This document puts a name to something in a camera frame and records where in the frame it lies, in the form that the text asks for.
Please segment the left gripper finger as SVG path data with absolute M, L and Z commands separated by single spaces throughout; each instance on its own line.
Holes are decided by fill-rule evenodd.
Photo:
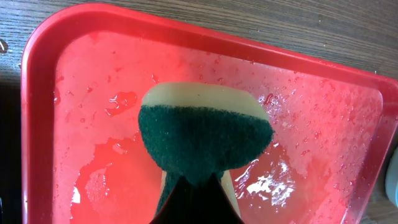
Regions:
M 179 177 L 151 224 L 242 223 L 221 182 L 213 174 L 198 187 Z

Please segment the green yellow sponge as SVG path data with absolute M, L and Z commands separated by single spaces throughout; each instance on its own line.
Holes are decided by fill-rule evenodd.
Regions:
M 138 116 L 147 152 L 162 169 L 157 214 L 179 177 L 198 187 L 215 174 L 241 218 L 230 172 L 262 155 L 274 130 L 248 92 L 222 85 L 161 83 Z

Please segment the light blue plate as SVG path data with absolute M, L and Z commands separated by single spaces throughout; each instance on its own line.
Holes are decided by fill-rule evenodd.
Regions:
M 394 150 L 394 153 L 389 161 L 385 176 L 385 191 L 389 201 L 395 206 L 397 203 L 397 188 L 398 188 L 398 148 Z

